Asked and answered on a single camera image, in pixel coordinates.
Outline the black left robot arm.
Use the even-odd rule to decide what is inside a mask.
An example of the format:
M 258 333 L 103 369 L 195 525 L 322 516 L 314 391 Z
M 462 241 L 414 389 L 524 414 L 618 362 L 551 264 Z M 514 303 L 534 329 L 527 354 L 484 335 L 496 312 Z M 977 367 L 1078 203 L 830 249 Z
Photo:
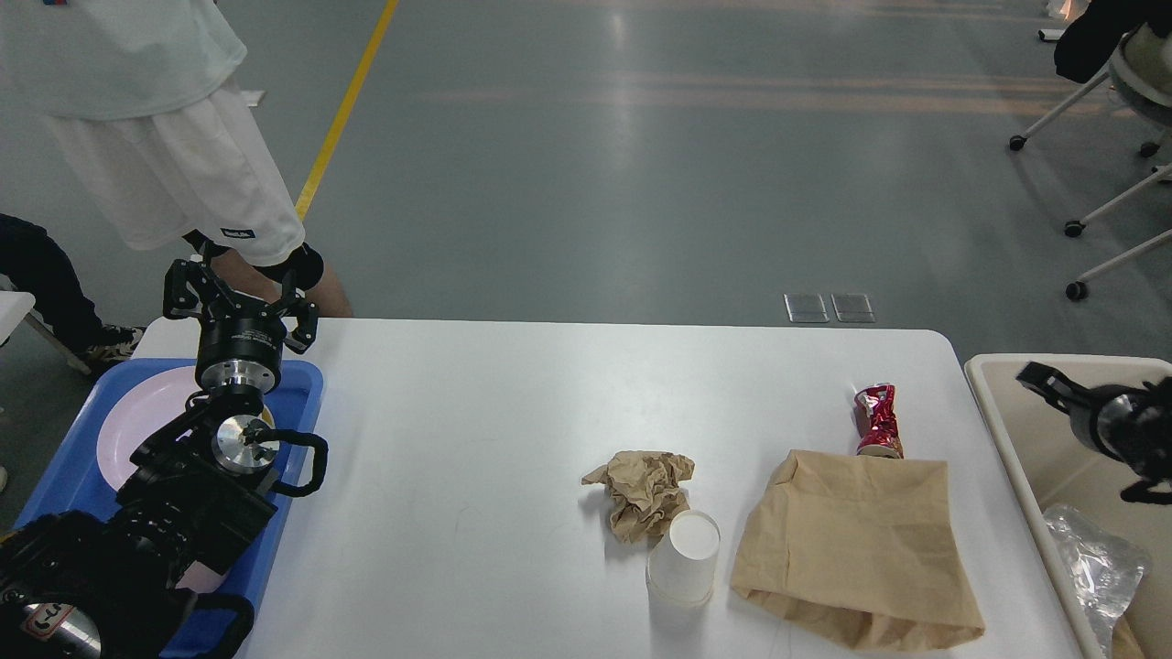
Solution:
M 325 482 L 325 439 L 261 417 L 282 349 L 305 353 L 316 338 L 319 311 L 297 271 L 264 303 L 179 259 L 163 312 L 200 322 L 197 390 L 132 453 L 117 512 L 43 514 L 4 538 L 4 648 L 21 658 L 159 658 L 197 610 L 233 613 L 206 655 L 236 655 L 253 604 L 180 587 L 180 576 L 196 563 L 230 570 L 275 516 L 271 495 L 305 497 Z

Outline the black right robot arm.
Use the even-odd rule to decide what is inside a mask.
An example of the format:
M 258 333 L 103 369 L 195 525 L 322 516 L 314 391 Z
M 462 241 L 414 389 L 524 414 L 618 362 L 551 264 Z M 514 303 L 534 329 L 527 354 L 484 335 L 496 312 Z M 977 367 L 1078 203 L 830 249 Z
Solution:
M 1029 362 L 1015 376 L 1068 417 L 1079 443 L 1127 466 L 1138 480 L 1122 489 L 1126 503 L 1168 507 L 1171 492 L 1171 379 L 1142 387 L 1076 383 L 1050 364 Z

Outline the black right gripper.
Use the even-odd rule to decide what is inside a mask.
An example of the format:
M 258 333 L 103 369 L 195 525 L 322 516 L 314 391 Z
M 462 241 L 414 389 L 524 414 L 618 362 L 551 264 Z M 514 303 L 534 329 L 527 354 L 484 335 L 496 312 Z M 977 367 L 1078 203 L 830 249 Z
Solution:
M 1016 380 L 1026 390 L 1071 417 L 1076 439 L 1109 458 L 1138 458 L 1134 409 L 1139 389 L 1089 389 L 1049 364 L 1029 362 Z

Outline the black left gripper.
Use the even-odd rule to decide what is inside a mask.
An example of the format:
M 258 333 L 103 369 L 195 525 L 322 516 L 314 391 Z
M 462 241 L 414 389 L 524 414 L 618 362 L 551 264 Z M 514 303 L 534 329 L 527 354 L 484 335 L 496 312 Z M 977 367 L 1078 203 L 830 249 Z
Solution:
M 164 278 L 162 315 L 197 319 L 200 346 L 195 380 L 202 390 L 225 385 L 251 385 L 261 393 L 281 380 L 282 347 L 305 354 L 319 335 L 319 308 L 295 287 L 286 286 L 270 305 L 271 319 L 239 318 L 239 299 L 217 276 L 204 247 L 188 259 L 176 259 Z M 281 320 L 293 318 L 293 330 Z

